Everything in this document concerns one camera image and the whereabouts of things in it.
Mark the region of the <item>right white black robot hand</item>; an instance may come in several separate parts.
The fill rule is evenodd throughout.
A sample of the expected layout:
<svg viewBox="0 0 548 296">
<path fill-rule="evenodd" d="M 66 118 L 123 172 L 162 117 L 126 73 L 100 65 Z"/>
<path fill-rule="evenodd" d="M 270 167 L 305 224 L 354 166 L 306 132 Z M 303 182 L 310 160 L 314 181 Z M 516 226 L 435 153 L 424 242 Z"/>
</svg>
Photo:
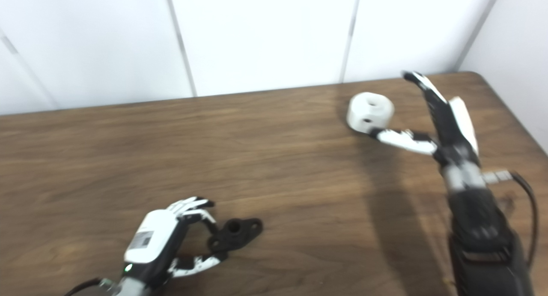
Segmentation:
<svg viewBox="0 0 548 296">
<path fill-rule="evenodd" d="M 416 71 L 403 71 L 402 77 L 421 89 L 436 129 L 436 138 L 424 132 L 384 128 L 372 128 L 368 136 L 392 147 L 430 155 L 441 167 L 464 162 L 480 166 L 474 130 L 463 127 L 471 120 L 462 99 L 445 99 L 429 78 Z"/>
</svg>

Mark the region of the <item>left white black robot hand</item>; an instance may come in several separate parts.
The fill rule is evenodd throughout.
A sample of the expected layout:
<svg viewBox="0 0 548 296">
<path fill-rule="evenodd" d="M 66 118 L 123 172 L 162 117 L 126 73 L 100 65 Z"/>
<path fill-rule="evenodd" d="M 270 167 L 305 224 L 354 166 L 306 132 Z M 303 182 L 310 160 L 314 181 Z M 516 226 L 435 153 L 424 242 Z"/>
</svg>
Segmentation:
<svg viewBox="0 0 548 296">
<path fill-rule="evenodd" d="M 217 222 L 207 211 L 213 206 L 211 200 L 190 197 L 146 214 L 125 251 L 122 276 L 139 280 L 152 290 L 171 278 L 191 276 L 225 261 L 226 252 L 189 260 L 177 258 L 191 224 L 203 222 L 212 235 L 218 231 Z"/>
</svg>

